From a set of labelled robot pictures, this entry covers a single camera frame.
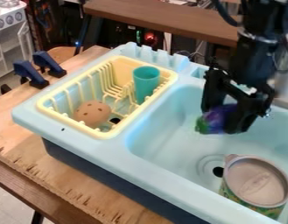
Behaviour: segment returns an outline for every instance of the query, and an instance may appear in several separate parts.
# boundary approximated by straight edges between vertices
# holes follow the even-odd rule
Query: white stove
[[[18,0],[0,0],[0,31],[26,20],[26,3]]]
[[[13,70],[14,61],[32,59],[32,38],[25,7],[22,1],[0,0],[0,77]]]

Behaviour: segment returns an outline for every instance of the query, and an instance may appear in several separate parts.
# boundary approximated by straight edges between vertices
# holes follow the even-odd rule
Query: red light
[[[157,36],[153,32],[146,32],[144,35],[144,43],[148,46],[155,46],[158,42]]]

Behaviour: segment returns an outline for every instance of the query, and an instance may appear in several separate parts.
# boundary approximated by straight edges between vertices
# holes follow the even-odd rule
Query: blue clamp
[[[17,60],[13,63],[15,74],[18,74],[22,79],[29,78],[29,84],[32,87],[42,89],[49,86],[49,81],[45,80],[40,73],[32,66],[28,60]]]
[[[67,71],[62,69],[61,66],[44,51],[35,52],[33,54],[33,63],[40,67],[42,73],[44,73],[45,68],[48,67],[50,69],[48,73],[56,78],[61,78],[67,74]]]

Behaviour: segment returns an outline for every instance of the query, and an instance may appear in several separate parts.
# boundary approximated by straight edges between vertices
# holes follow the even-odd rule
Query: stove knob
[[[0,28],[4,28],[4,21],[0,18]]]
[[[16,15],[15,15],[15,18],[16,18],[17,21],[21,21],[22,18],[23,18],[22,13],[21,12],[17,12]]]
[[[12,25],[14,22],[14,18],[12,16],[8,16],[5,20],[8,25]]]

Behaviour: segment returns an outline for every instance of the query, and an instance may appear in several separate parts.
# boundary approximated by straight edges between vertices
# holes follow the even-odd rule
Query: can lid
[[[287,177],[264,160],[240,158],[231,163],[226,174],[232,192],[251,204],[269,207],[282,204],[288,198]]]

